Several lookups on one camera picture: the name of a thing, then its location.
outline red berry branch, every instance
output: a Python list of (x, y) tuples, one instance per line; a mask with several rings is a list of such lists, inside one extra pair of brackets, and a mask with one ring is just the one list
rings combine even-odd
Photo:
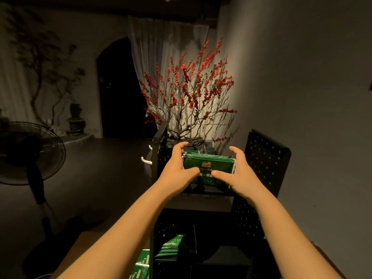
[(182, 55), (178, 65), (170, 58), (166, 80), (156, 65), (156, 75), (152, 78), (145, 73), (145, 82), (141, 84), (141, 92), (147, 101), (148, 115), (155, 118), (160, 125), (171, 113), (168, 131), (177, 140), (183, 137), (207, 138), (214, 130), (212, 139), (216, 142), (228, 140), (227, 137), (216, 138), (221, 126), (231, 123), (237, 113), (230, 109), (228, 92), (234, 84), (231, 76), (227, 76), (227, 58), (214, 64), (215, 56), (220, 52), (222, 39), (216, 48), (206, 54), (208, 41), (197, 60), (183, 63), (186, 53)]

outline dark floor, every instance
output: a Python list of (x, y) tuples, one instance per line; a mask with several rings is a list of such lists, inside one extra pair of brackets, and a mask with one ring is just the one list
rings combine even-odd
[[(45, 196), (57, 219), (83, 215), (106, 231), (150, 186), (141, 156), (148, 141), (96, 139), (67, 149), (62, 169), (45, 181)], [(0, 185), (0, 278), (25, 278), (21, 264), (44, 240), (40, 209), (28, 186)], [(53, 230), (58, 226), (53, 221)]]

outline gold logo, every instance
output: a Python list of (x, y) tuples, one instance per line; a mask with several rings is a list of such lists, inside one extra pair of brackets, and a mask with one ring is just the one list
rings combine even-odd
[(211, 162), (202, 163), (202, 167), (211, 167)]

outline left arm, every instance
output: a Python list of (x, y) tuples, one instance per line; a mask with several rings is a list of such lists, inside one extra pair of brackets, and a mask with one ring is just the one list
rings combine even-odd
[(199, 174), (198, 168), (183, 168), (181, 148), (187, 144), (174, 146), (158, 181), (58, 279), (129, 277), (162, 208)]

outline arched doorway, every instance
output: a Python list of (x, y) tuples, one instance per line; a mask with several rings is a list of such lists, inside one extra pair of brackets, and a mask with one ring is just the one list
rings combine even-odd
[(156, 126), (145, 124), (147, 107), (133, 64), (131, 42), (119, 39), (97, 58), (103, 136), (151, 138)]

